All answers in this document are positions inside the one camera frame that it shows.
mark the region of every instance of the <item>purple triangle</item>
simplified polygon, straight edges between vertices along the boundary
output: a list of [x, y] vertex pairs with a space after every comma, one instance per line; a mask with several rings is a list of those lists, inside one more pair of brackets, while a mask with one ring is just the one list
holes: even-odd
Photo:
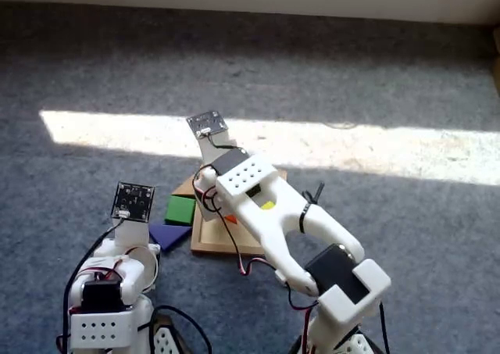
[[177, 225], [163, 225], [161, 223], [150, 223], [149, 234], [153, 241], [158, 243], [163, 251], [166, 251], [191, 231], [191, 227]]

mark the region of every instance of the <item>floor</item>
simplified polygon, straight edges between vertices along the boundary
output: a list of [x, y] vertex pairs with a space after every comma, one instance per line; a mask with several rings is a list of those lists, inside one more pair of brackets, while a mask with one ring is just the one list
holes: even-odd
[[[496, 352], [494, 53], [473, 27], [0, 5], [0, 352], [55, 352], [64, 284], [109, 225], [117, 181], [155, 185], [161, 221], [200, 163], [179, 119], [209, 109], [252, 129], [249, 148], [299, 191], [327, 184], [322, 206], [392, 278], [393, 352]], [[322, 248], [289, 242], [302, 263]], [[302, 326], [267, 269], [243, 278], [188, 241], [164, 254], [152, 297], [195, 317], [215, 352], [284, 353]], [[381, 344], [376, 317], [363, 330]]]

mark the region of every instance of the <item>circuit board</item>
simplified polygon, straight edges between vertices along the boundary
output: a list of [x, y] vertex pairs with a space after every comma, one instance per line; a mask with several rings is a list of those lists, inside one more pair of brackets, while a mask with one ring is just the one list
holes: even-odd
[[224, 119], [215, 110], [188, 117], [186, 121], [197, 139], [227, 130]]
[[154, 194], [154, 187], [119, 182], [116, 187], [111, 217], [118, 219], [120, 218], [119, 211], [128, 211], [130, 213], [128, 220], [147, 223]]

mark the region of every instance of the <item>green cube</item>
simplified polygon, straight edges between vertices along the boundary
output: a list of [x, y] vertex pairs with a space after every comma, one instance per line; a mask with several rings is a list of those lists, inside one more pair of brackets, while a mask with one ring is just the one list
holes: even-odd
[[165, 222], [191, 225], [195, 214], [196, 200], [184, 196], [171, 195], [166, 207]]

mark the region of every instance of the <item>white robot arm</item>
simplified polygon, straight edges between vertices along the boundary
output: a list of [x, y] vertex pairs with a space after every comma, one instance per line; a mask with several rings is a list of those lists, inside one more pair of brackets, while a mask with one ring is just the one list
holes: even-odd
[[[160, 247], [149, 243], [148, 220], [154, 188], [118, 183], [112, 208], [113, 227], [92, 246], [65, 293], [63, 335], [59, 351], [74, 354], [179, 353], [167, 327], [149, 326], [154, 309], [145, 292], [154, 288]], [[103, 239], [114, 231], [113, 239]]]
[[[321, 354], [342, 349], [337, 347], [342, 339], [364, 316], [376, 312], [391, 285], [389, 276], [375, 261], [364, 259], [363, 247], [352, 234], [301, 196], [262, 156], [250, 156], [230, 141], [218, 112], [193, 116], [187, 122], [205, 164], [194, 180], [205, 219], [221, 213], [241, 221], [262, 246], [281, 282], [317, 296], [317, 317], [306, 332], [309, 346]], [[214, 191], [213, 207], [205, 199], [209, 190]], [[293, 230], [330, 245], [305, 269], [288, 251], [285, 234]]]

